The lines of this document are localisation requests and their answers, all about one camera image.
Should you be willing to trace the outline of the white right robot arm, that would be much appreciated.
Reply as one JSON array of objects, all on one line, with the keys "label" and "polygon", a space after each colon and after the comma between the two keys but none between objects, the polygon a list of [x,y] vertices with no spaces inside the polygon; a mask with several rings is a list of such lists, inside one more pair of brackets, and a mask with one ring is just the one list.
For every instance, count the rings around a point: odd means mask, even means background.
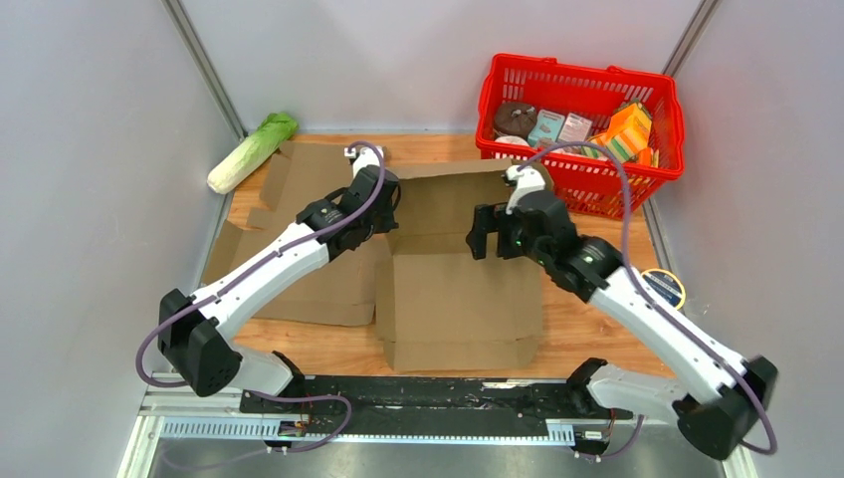
[{"label": "white right robot arm", "polygon": [[627,268],[611,243],[579,234],[552,193],[476,206],[466,237],[474,259],[486,258],[489,234],[497,237],[497,257],[534,261],[554,285],[621,324],[676,376],[626,371],[590,358],[569,378],[573,412],[590,417],[615,408],[673,423],[694,448],[720,461],[747,445],[757,423],[771,425],[766,411],[777,367],[764,356],[745,358],[704,333]]}]

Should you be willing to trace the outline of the brown cardboard box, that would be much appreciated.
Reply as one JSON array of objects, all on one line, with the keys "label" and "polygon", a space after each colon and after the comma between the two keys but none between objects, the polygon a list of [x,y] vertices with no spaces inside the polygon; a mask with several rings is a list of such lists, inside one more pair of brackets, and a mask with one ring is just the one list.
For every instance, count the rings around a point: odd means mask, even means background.
[{"label": "brown cardboard box", "polygon": [[526,258],[474,260],[466,243],[480,204],[510,196],[508,159],[391,167],[401,199],[390,255],[375,266],[375,326],[399,372],[525,367],[543,336],[541,270]]}]

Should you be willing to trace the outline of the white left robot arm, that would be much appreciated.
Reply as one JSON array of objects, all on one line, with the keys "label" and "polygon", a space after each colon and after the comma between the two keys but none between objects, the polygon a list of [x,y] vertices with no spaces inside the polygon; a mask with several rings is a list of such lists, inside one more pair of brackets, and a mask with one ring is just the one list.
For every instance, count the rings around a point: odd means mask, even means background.
[{"label": "white left robot arm", "polygon": [[236,347],[232,339],[260,309],[299,279],[397,224],[399,180],[376,165],[360,168],[346,188],[309,204],[261,252],[209,287],[177,289],[159,303],[157,347],[198,396],[226,387],[265,393],[277,411],[304,400],[292,363],[280,353]]}]

